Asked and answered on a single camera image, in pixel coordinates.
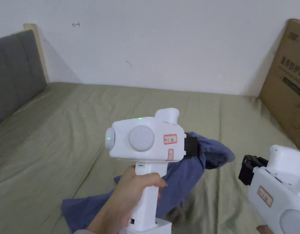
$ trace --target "white handheld device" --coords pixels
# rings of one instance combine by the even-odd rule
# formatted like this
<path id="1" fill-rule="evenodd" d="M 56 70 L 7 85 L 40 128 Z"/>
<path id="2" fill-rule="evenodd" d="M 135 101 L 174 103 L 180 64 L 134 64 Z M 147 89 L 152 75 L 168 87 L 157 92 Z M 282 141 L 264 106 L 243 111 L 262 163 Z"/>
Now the white handheld device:
<path id="1" fill-rule="evenodd" d="M 184 150 L 184 129 L 177 125 L 178 109 L 167 108 L 156 112 L 155 117 L 116 121 L 107 129 L 105 145 L 114 158 L 136 161 L 135 172 L 144 175 L 157 172 L 166 175 L 170 161 L 180 161 Z M 147 187 L 133 209 L 128 226 L 120 234 L 169 234 L 172 224 L 155 218 L 158 187 Z"/>
<path id="2" fill-rule="evenodd" d="M 274 234 L 300 234 L 300 152 L 273 145 L 269 161 L 253 157 L 244 157 L 239 175 L 249 201 Z"/>

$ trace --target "pen mark on wall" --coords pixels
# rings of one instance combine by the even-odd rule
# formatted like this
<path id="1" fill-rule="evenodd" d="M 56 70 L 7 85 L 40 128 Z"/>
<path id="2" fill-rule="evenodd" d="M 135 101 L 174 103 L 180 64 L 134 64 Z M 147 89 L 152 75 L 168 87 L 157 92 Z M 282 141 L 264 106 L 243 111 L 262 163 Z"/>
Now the pen mark on wall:
<path id="1" fill-rule="evenodd" d="M 131 67 L 133 66 L 130 62 L 128 62 L 127 60 L 126 60 L 126 62 L 125 63 L 128 63 Z"/>
<path id="2" fill-rule="evenodd" d="M 76 25 L 78 25 L 80 27 L 80 23 L 79 22 L 77 24 L 72 23 L 73 27 L 75 27 Z"/>

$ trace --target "blue cloth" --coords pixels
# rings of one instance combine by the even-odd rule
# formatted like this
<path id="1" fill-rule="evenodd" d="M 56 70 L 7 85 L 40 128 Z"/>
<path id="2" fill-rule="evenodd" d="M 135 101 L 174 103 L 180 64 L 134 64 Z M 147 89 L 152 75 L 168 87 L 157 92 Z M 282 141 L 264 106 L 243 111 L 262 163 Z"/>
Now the blue cloth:
<path id="1" fill-rule="evenodd" d="M 188 134 L 198 137 L 199 156 L 184 158 L 179 162 L 168 164 L 167 173 L 163 177 L 168 186 L 160 192 L 161 199 L 158 201 L 157 218 L 164 217 L 174 207 L 181 204 L 202 177 L 205 169 L 220 168 L 235 159 L 231 150 L 222 143 L 207 139 L 194 132 Z M 116 183 L 119 180 L 120 176 L 114 178 Z M 112 192 L 87 198 L 64 199 L 61 211 L 71 231 L 86 229 Z"/>

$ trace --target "white wall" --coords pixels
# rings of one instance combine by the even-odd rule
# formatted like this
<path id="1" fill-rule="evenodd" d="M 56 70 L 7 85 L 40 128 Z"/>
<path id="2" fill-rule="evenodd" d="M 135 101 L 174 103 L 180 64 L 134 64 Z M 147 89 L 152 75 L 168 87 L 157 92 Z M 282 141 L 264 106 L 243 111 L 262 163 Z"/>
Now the white wall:
<path id="1" fill-rule="evenodd" d="M 0 37 L 36 23 L 51 81 L 258 95 L 288 18 L 300 0 L 0 0 Z"/>

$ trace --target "black clamp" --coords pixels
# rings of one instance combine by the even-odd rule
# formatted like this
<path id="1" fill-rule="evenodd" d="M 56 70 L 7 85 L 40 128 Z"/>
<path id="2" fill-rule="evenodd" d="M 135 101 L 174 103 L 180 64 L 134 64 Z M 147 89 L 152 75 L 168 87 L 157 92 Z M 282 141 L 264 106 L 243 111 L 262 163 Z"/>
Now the black clamp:
<path id="1" fill-rule="evenodd" d="M 192 156 L 198 156 L 199 155 L 199 144 L 198 144 L 198 138 L 193 137 L 189 134 L 187 134 L 187 138 L 185 138 L 185 151 L 186 155 L 185 157 L 191 158 Z"/>
<path id="2" fill-rule="evenodd" d="M 239 180 L 245 185 L 251 185 L 255 167 L 267 167 L 268 160 L 262 157 L 256 157 L 252 155 L 245 155 L 242 161 L 242 167 L 239 174 Z"/>

